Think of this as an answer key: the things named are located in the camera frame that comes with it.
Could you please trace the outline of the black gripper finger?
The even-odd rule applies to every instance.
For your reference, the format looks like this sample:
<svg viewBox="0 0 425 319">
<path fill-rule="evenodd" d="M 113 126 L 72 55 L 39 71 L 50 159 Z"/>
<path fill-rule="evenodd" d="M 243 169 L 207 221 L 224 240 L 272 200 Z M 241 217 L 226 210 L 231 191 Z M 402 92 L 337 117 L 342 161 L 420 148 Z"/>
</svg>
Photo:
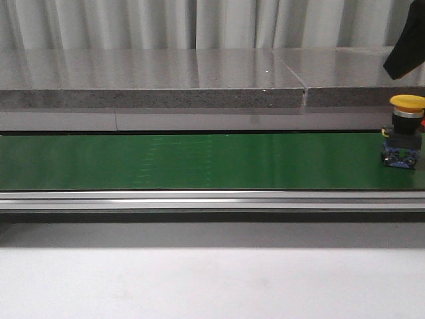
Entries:
<svg viewBox="0 0 425 319">
<path fill-rule="evenodd" d="M 399 79 L 424 62 L 424 1 L 411 3 L 402 33 L 383 67 L 393 79 Z"/>
</svg>

